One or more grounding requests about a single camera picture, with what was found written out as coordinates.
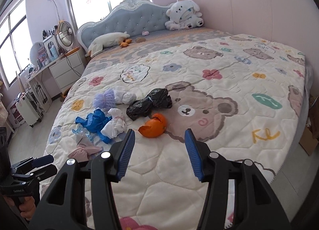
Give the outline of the person left hand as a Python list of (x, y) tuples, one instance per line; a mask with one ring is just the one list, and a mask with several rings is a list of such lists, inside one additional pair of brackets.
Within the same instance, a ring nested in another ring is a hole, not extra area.
[[(14, 201), (11, 198), (7, 196), (3, 196), (3, 198), (11, 209), (16, 207)], [(22, 203), (19, 206), (19, 209), (21, 211), (21, 217), (30, 221), (36, 210), (35, 199), (32, 196), (24, 197)]]

